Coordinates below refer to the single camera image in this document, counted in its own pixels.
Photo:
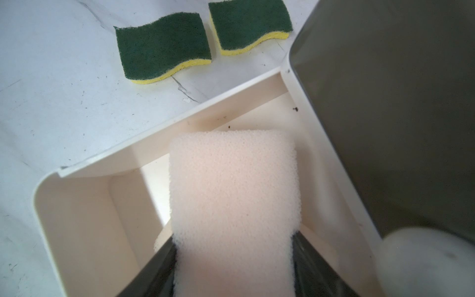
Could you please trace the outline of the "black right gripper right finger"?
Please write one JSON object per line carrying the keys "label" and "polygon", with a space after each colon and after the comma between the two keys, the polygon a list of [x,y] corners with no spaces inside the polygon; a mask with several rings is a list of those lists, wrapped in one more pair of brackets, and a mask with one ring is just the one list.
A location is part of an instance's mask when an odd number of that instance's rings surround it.
{"label": "black right gripper right finger", "polygon": [[293,235],[294,289],[297,297],[358,297],[301,232]]}

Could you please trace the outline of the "olive three-drawer cabinet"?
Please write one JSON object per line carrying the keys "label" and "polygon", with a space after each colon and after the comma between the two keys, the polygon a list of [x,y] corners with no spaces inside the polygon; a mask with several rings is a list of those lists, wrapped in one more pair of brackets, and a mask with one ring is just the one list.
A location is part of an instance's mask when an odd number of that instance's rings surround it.
{"label": "olive three-drawer cabinet", "polygon": [[395,297],[475,294],[475,4],[319,1],[282,69]]}

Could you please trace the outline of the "green yellow sponge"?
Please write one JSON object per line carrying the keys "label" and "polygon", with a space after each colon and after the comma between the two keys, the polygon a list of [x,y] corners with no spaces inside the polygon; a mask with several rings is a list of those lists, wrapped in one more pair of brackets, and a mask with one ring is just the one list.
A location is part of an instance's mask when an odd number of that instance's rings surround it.
{"label": "green yellow sponge", "polygon": [[177,12],[138,27],[115,27],[125,78],[151,84],[178,71],[212,62],[198,13]]}

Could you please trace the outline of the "pink sponge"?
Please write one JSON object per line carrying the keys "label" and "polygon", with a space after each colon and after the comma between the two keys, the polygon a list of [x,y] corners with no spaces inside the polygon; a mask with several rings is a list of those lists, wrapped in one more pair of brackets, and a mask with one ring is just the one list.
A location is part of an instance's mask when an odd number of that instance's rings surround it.
{"label": "pink sponge", "polygon": [[177,297],[294,296],[296,157],[279,130],[196,132],[170,143]]}

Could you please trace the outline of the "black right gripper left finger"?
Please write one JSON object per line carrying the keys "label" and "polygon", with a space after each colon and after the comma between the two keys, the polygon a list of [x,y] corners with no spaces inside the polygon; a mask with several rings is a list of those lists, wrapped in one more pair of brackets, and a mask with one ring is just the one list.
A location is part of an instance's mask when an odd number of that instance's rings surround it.
{"label": "black right gripper left finger", "polygon": [[117,297],[173,297],[176,255],[170,237]]}

